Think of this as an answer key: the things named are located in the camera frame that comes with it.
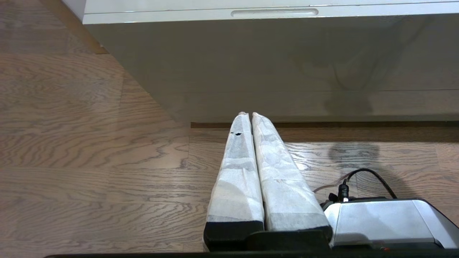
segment white cabinet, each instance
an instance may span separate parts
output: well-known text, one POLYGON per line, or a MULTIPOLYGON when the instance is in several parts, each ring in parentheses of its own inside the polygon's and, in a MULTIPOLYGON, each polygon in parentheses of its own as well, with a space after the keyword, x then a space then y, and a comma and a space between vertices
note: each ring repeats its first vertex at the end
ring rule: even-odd
POLYGON ((175 119, 459 120, 459 2, 88 0, 84 24, 175 119))

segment drawer handle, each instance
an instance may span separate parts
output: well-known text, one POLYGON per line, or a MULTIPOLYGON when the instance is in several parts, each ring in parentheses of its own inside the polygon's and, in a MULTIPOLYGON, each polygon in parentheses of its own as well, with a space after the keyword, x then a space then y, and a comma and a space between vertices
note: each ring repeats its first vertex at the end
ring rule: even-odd
POLYGON ((294 9, 251 9, 235 10, 231 16, 235 18, 290 18, 316 16, 319 10, 315 8, 294 8, 294 9))

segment wood grain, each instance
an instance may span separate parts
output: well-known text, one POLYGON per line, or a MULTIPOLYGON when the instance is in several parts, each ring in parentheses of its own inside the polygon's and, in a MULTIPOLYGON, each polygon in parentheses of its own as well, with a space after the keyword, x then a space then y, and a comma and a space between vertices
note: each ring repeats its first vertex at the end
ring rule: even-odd
POLYGON ((21 253, 21 257, 43 258, 52 254, 79 253, 137 253, 137 252, 182 252, 183 244, 137 241, 8 241, 0 243, 6 253, 21 253))
MULTIPOLYGON (((38 0, 0 1, 0 71, 0 257, 202 252, 228 129, 173 121, 38 0)), ((459 223, 457 126, 279 134, 311 189, 369 167, 398 196, 423 197, 459 223)), ((387 195, 370 174, 350 186, 351 196, 387 195)))
POLYGON ((187 169, 112 169, 110 202, 151 204, 209 204, 218 171, 187 169))
POLYGON ((190 125, 178 123, 127 73, 119 103, 117 134, 188 136, 190 125))
POLYGON ((0 166, 186 168, 188 137, 0 136, 0 166))
POLYGON ((2 198, 31 201, 105 201, 107 170, 63 168, 4 168, 2 198))
POLYGON ((40 0, 65 26, 96 54, 108 54, 107 50, 89 33, 80 19, 61 0, 40 0))
POLYGON ((17 241, 196 242, 206 215, 204 206, 107 202, 22 201, 17 210, 17 241))
POLYGON ((190 136, 188 169, 219 171, 227 138, 190 136))
POLYGON ((0 29, 63 29, 62 24, 37 0, 4 0, 0 2, 0 29))

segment black cable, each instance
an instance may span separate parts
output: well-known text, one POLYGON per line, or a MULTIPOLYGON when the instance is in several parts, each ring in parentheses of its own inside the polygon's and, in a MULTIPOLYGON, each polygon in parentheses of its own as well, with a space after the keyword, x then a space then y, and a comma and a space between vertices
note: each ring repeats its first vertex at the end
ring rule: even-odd
POLYGON ((365 172, 370 172, 372 173, 380 182, 381 184, 385 187, 385 189, 389 192, 389 194, 391 195, 392 198, 394 199, 397 199, 397 196, 395 195, 395 193, 392 191, 391 187, 386 183, 386 181, 384 181, 384 179, 378 175, 378 173, 376 173, 375 171, 369 169, 369 168, 360 168, 360 169, 357 169, 357 170, 354 170, 352 171, 349 176, 347 177, 347 179, 344 180, 343 184, 345 185, 346 182, 348 182, 351 177, 355 174, 357 174, 358 172, 361 172, 361 171, 365 171, 365 172))

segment white foam padding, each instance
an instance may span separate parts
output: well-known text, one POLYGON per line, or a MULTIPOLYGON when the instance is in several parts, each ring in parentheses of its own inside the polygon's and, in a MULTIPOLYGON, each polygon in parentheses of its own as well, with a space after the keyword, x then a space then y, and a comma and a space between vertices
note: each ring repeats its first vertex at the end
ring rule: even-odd
POLYGON ((264 222, 263 200, 249 115, 234 119, 226 142, 207 222, 264 222))
POLYGON ((253 113, 252 127, 265 202, 265 229, 294 231, 328 226, 314 193, 271 121, 253 113))

